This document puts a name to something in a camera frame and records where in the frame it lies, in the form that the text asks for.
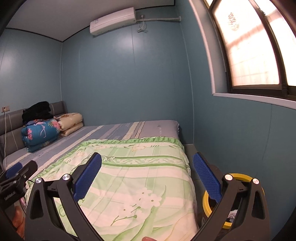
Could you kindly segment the left hand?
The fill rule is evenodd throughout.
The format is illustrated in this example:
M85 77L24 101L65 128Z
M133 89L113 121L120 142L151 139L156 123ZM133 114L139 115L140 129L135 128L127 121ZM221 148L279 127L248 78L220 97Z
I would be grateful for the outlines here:
M17 234L25 239L25 218L23 216L23 210L20 206L15 206L15 215L13 217L12 223L16 228Z

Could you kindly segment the right hand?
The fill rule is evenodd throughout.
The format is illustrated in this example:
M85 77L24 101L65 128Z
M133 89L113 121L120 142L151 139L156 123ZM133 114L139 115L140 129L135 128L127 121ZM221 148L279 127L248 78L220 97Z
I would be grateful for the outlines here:
M143 237L142 241L157 241L157 240L155 240L154 238L151 238L151 237Z

